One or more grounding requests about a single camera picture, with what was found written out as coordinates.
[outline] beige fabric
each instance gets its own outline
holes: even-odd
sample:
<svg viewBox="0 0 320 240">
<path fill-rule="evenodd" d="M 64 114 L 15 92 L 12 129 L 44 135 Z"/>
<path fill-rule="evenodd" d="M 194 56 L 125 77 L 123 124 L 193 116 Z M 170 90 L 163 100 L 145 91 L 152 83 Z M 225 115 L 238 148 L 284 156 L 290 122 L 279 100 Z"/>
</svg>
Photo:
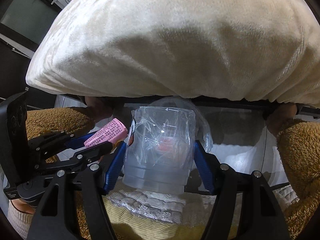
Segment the beige fabric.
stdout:
<svg viewBox="0 0 320 240">
<path fill-rule="evenodd" d="M 26 80 L 56 94 L 320 107 L 320 27 L 304 0 L 72 0 Z"/>
<path fill-rule="evenodd" d="M 299 198 L 291 185 L 276 189 L 273 193 L 278 200 L 282 212 L 284 212 L 292 203 L 299 201 Z"/>
</svg>

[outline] plush fabric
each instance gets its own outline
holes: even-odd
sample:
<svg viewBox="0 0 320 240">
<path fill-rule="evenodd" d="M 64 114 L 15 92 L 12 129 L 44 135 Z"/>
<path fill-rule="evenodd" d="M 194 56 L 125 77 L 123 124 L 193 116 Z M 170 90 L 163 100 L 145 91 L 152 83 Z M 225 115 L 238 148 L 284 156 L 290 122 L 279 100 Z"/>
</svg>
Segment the plush fabric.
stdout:
<svg viewBox="0 0 320 240">
<path fill-rule="evenodd" d="M 65 131 L 86 134 L 94 128 L 94 120 L 82 113 L 82 107 L 65 107 L 28 111 L 26 130 L 28 140 L 40 135 Z"/>
<path fill-rule="evenodd" d="M 285 174 L 300 199 L 284 212 L 295 239 L 320 205 L 320 123 L 290 120 L 277 144 Z"/>
<path fill-rule="evenodd" d="M 320 107 L 320 27 L 304 0 L 72 0 L 26 80 L 55 94 Z"/>
</svg>

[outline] pink tube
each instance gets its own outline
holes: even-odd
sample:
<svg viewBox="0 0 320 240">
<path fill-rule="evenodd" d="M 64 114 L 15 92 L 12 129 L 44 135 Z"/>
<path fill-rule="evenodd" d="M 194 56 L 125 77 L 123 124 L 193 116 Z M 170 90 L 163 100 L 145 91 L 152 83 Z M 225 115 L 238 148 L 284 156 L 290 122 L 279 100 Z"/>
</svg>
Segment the pink tube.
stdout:
<svg viewBox="0 0 320 240">
<path fill-rule="evenodd" d="M 86 140 L 84 146 L 89 148 L 105 141 L 116 144 L 116 142 L 124 140 L 127 136 L 128 130 L 126 127 L 118 119 L 114 118 Z"/>
</svg>

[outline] plastic bag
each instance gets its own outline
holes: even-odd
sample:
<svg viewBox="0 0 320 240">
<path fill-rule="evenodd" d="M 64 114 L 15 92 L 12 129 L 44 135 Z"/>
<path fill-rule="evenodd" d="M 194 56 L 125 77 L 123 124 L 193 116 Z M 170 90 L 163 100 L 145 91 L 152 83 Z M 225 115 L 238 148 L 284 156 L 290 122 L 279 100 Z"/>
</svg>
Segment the plastic bag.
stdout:
<svg viewBox="0 0 320 240">
<path fill-rule="evenodd" d="M 207 120 L 200 113 L 198 108 L 189 99 L 184 99 L 178 96 L 166 97 L 160 100 L 154 101 L 148 106 L 160 106 L 160 107 L 176 107 L 182 109 L 193 110 L 196 114 L 196 130 L 195 137 L 199 140 L 206 152 L 210 152 L 213 147 L 213 140 L 211 136 L 210 126 Z"/>
<path fill-rule="evenodd" d="M 182 194 L 193 164 L 196 115 L 176 107 L 141 106 L 134 112 L 133 142 L 127 147 L 123 183 Z"/>
</svg>

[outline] metal screw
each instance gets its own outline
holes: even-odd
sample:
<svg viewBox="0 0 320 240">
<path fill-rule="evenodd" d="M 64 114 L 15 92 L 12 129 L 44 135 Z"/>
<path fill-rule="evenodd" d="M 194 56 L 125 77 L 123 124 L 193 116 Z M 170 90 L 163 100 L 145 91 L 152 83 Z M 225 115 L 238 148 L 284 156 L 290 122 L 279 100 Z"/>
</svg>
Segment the metal screw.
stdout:
<svg viewBox="0 0 320 240">
<path fill-rule="evenodd" d="M 220 165 L 220 169 L 222 169 L 223 171 L 227 171 L 227 170 L 229 170 L 229 165 L 223 163 L 223 164 Z"/>
<path fill-rule="evenodd" d="M 65 174 L 64 170 L 60 170 L 57 172 L 58 177 L 62 177 Z"/>
<path fill-rule="evenodd" d="M 262 176 L 261 172 L 260 171 L 254 171 L 253 172 L 253 175 L 257 178 L 260 178 Z"/>
<path fill-rule="evenodd" d="M 90 166 L 90 170 L 92 170 L 92 171 L 96 171 L 97 169 L 99 169 L 99 165 L 98 164 L 92 164 L 91 166 Z"/>
</svg>

